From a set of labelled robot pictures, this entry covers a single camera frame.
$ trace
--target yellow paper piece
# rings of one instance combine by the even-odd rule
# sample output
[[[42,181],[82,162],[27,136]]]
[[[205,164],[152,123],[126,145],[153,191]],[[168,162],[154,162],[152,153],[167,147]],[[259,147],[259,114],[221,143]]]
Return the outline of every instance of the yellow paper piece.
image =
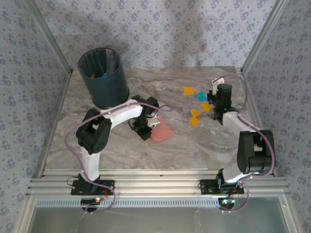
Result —
[[[190,86],[184,86],[184,92],[186,95],[193,95],[194,94],[194,88]]]
[[[189,121],[189,124],[190,125],[193,125],[193,126],[197,126],[199,124],[199,119],[196,118],[196,117],[193,117],[191,118],[191,120]]]
[[[190,112],[191,112],[193,117],[197,117],[197,116],[201,115],[201,113],[198,110],[196,110],[195,108],[191,109]]]
[[[204,112],[209,112],[211,110],[210,105],[208,103],[202,103],[201,106]]]

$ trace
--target patterned wallpaper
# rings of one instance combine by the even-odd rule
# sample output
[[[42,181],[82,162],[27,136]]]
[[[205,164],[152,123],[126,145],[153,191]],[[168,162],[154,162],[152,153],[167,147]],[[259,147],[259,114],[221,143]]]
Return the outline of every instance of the patterned wallpaper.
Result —
[[[126,66],[241,67],[276,0],[36,0],[72,67],[96,47]]]
[[[0,1],[0,232],[40,164],[67,74],[22,0]]]
[[[291,0],[246,75],[262,123],[274,132],[277,169],[288,178],[311,232],[311,2]]]

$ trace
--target dark blue bin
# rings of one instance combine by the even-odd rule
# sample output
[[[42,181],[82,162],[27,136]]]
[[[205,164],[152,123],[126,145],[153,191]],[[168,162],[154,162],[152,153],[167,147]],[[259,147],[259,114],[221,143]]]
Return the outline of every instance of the dark blue bin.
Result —
[[[97,107],[106,109],[127,101],[130,92],[121,57],[116,51],[91,50],[80,58],[78,69]]]

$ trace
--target marble surface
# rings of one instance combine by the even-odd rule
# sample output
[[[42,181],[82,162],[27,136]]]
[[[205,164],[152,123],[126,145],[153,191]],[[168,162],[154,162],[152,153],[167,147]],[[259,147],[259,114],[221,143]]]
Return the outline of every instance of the marble surface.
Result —
[[[210,81],[235,73],[234,67],[126,67],[124,69],[130,96],[153,96],[159,104],[170,104],[172,112],[161,112],[175,135],[161,142],[151,138],[143,141],[127,123],[115,127],[101,154],[101,169],[220,169],[236,160],[238,138],[228,128],[213,119],[213,111],[202,113],[196,96],[186,96],[183,86],[195,90],[211,89]],[[240,108],[244,101],[239,82],[227,80],[232,86],[233,106]],[[81,123],[87,110],[95,107],[77,69],[71,81],[58,120],[46,169],[79,169],[78,161],[66,149],[66,133]],[[202,114],[194,127],[189,124],[190,110]],[[80,151],[77,138],[72,135],[69,144]]]

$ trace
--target pink sponge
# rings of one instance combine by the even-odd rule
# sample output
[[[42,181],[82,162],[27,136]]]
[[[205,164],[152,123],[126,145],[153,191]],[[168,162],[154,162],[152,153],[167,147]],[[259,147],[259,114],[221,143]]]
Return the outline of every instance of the pink sponge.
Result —
[[[152,127],[151,138],[154,141],[162,141],[170,136],[174,135],[174,132],[170,129],[170,127],[166,124],[161,116],[157,116],[157,119],[161,122],[160,125],[156,127]]]

